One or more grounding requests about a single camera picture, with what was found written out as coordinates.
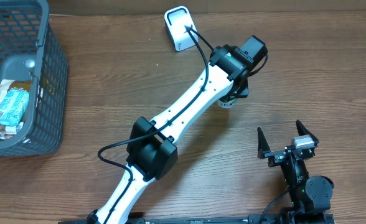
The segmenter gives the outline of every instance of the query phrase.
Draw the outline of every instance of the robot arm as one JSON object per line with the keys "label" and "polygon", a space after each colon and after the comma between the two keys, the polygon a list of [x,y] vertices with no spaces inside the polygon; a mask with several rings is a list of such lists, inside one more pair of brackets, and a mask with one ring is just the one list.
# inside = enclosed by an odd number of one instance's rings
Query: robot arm
{"label": "robot arm", "polygon": [[332,215],[326,214],[331,207],[332,189],[334,183],[328,177],[309,176],[305,160],[312,158],[319,144],[316,138],[303,124],[297,120],[298,137],[292,139],[292,144],[284,150],[271,152],[261,128],[258,128],[258,158],[268,159],[269,167],[280,166],[291,197],[292,207],[282,208],[279,215],[250,215],[253,223],[280,224],[332,224]]}
{"label": "robot arm", "polygon": [[[216,101],[220,101],[220,106],[230,108],[237,98],[247,97],[247,78],[257,72],[251,71],[266,55],[265,43],[255,36],[250,37],[241,48],[229,45],[216,47],[207,65],[209,74],[205,89],[191,105],[189,102],[199,94],[202,85],[205,84],[206,69],[164,112],[150,121],[140,117],[133,125],[130,136],[130,139],[140,140],[128,143],[128,164],[121,182],[109,201],[99,211],[93,211],[84,223],[126,223],[130,210],[146,187],[154,180],[162,178],[176,162],[176,145],[187,129]],[[149,133],[156,133],[158,138],[153,135],[143,137]]]}
{"label": "robot arm", "polygon": [[[196,99],[196,101],[185,110],[170,126],[161,131],[163,136],[171,136],[173,138],[173,144],[177,145],[186,132],[186,130],[194,123],[194,121],[201,116],[201,114],[214,102],[221,97],[225,96],[233,87],[233,81],[227,79],[227,73],[217,66],[209,66],[209,79],[206,85],[205,91]],[[200,77],[195,83],[168,109],[161,114],[153,117],[151,121],[155,122],[154,127],[160,128],[173,116],[175,116],[193,97],[198,93],[199,89],[204,84],[205,70],[201,73]],[[143,180],[144,176],[141,171],[135,166],[127,167],[133,173],[133,181],[125,192],[121,200],[115,207],[111,217],[109,217],[107,223],[126,223],[128,215],[133,205],[136,203],[140,195],[144,192],[146,187],[152,183],[156,178],[152,178],[148,181]],[[104,207],[97,211],[96,216],[99,223],[104,223],[110,209],[114,202],[122,194],[124,188],[128,184],[129,172],[125,171],[120,184],[118,184],[113,195],[110,197]]]}

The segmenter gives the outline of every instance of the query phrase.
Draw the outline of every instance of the wooden table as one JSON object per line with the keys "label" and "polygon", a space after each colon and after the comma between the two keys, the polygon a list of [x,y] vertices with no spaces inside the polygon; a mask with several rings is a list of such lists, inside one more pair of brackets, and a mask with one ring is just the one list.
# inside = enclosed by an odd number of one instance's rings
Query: wooden table
{"label": "wooden table", "polygon": [[[337,223],[366,223],[366,11],[194,15],[214,46],[255,34],[269,61],[232,110],[213,105],[179,145],[179,160],[133,212],[148,218],[261,213],[284,190],[279,168],[256,157],[256,128],[270,147],[296,136],[300,119],[321,143],[306,162],[335,183]],[[0,158],[0,223],[84,218],[107,200],[123,173],[97,158],[191,86],[204,68],[196,48],[176,53],[163,15],[53,17],[70,62],[64,142],[54,155]],[[206,55],[210,50],[204,47]],[[105,157],[124,163],[119,147]],[[289,204],[289,198],[271,209]]]}

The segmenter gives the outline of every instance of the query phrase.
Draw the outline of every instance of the wall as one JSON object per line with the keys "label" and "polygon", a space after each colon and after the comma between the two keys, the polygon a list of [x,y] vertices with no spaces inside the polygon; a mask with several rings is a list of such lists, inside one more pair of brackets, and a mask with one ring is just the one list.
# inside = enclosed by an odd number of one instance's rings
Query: wall
{"label": "wall", "polygon": [[366,10],[366,0],[48,0],[51,13],[163,14],[184,5],[191,13]]}

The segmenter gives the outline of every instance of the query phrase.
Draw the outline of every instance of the plastic wrapper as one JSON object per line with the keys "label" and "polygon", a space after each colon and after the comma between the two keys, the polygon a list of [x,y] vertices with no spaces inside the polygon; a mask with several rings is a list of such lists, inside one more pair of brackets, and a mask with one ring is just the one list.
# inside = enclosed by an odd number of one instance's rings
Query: plastic wrapper
{"label": "plastic wrapper", "polygon": [[24,125],[32,82],[3,80],[0,86],[0,139],[9,139]]}

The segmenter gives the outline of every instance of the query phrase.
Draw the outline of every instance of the gray basket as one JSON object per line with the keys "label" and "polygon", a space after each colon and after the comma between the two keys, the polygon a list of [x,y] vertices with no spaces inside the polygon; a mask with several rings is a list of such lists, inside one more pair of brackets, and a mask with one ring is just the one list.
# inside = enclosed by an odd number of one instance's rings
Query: gray basket
{"label": "gray basket", "polygon": [[[68,62],[48,23],[46,0],[0,0],[0,83],[31,79],[24,127],[0,141],[0,156],[55,152],[61,144]],[[35,60],[33,75],[24,65]]]}

